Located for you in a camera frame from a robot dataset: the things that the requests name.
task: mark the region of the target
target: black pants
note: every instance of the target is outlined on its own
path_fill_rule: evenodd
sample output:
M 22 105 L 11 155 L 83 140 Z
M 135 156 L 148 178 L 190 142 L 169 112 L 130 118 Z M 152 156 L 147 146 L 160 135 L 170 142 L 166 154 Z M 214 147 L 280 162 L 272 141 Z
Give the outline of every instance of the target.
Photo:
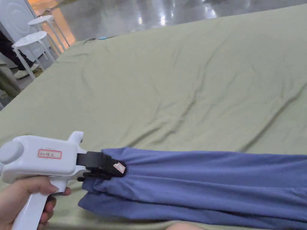
M 2 53 L 5 57 L 11 59 L 18 66 L 19 70 L 25 70 L 25 67 L 17 57 L 16 53 L 13 51 L 12 45 L 13 43 L 8 40 L 7 37 L 5 37 L 5 35 L 0 31 L 0 53 Z M 22 52 L 20 52 L 20 54 L 30 67 L 34 64 Z

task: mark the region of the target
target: white stool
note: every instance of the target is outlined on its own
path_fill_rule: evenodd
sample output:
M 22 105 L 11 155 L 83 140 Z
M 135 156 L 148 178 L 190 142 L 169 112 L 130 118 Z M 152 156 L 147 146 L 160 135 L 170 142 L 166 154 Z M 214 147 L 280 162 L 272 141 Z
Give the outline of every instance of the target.
M 55 23 L 55 25 L 57 26 L 57 28 L 59 29 L 60 33 L 62 34 L 63 38 L 65 39 L 65 41 L 67 42 L 68 46 L 70 46 L 70 44 L 68 43 L 66 37 L 64 36 L 63 32 L 61 31 L 59 25 L 56 23 L 54 16 L 52 15 L 47 15 L 47 16 L 42 16 L 42 17 L 38 17 L 35 18 L 31 21 L 28 22 L 29 26 L 34 26 L 37 30 L 40 30 L 40 25 L 43 24 L 44 22 L 47 22 L 48 25 L 50 26 L 50 28 L 52 29 L 54 35 L 56 36 L 57 40 L 59 41 L 59 43 L 61 44 L 63 50 L 65 51 L 65 46 L 64 44 L 61 42 L 61 39 L 59 38 L 59 35 L 57 34 L 56 30 L 53 27 L 53 22 Z
M 35 75 L 31 71 L 31 68 L 29 67 L 27 62 L 21 56 L 21 54 L 19 52 L 19 48 L 20 47 L 28 46 L 28 49 L 30 50 L 32 55 L 35 56 L 33 54 L 32 50 L 30 49 L 29 45 L 31 45 L 31 44 L 38 44 L 43 49 L 44 56 L 46 57 L 46 55 L 47 55 L 50 58 L 50 60 L 52 60 L 52 62 L 55 62 L 53 56 L 51 55 L 51 52 L 48 49 L 48 47 L 42 41 L 42 39 L 45 38 L 46 36 L 47 36 L 47 32 L 46 31 L 39 31 L 39 32 L 36 32 L 36 33 L 33 33 L 33 34 L 29 34 L 29 35 L 23 37 L 22 39 L 20 39 L 19 41 L 17 41 L 15 44 L 12 45 L 12 47 L 14 49 L 14 52 L 16 53 L 17 57 L 20 59 L 21 63 L 23 64 L 23 66 L 25 67 L 25 69 L 27 70 L 27 72 L 29 73 L 30 77 L 33 80 L 35 79 Z M 43 66 L 41 65 L 40 61 L 37 59 L 36 56 L 35 56 L 35 59 L 36 59 L 37 63 L 39 64 L 39 66 L 41 67 L 41 69 L 44 71 L 45 69 L 43 68 Z

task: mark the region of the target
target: pink tag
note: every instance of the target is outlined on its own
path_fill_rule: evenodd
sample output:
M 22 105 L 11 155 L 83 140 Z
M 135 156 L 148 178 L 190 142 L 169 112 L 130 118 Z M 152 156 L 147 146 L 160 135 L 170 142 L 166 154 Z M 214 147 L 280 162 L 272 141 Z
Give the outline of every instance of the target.
M 114 166 L 114 168 L 116 168 L 121 173 L 125 172 L 126 167 L 123 166 L 121 163 L 118 162 L 117 164 L 114 164 L 113 166 Z

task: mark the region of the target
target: fingernail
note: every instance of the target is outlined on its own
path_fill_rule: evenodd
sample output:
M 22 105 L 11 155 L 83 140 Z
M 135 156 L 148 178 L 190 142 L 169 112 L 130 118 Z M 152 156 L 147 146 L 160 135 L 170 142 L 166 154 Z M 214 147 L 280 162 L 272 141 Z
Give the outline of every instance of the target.
M 51 185 L 51 186 L 50 186 L 50 190 L 51 190 L 52 193 L 56 193 L 56 192 L 59 191 L 59 188 L 56 187 L 56 186 L 54 186 L 54 185 Z

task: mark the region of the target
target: shiny floor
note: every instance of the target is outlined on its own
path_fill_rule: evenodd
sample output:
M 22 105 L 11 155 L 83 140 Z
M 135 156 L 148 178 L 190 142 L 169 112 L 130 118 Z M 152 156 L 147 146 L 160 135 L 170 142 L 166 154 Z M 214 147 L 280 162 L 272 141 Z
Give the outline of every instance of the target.
M 52 14 L 70 44 L 217 17 L 273 10 L 307 0 L 28 0 L 37 15 Z M 52 35 L 46 25 L 43 29 Z M 40 58 L 44 67 L 50 62 Z M 31 83 L 19 80 L 21 88 Z

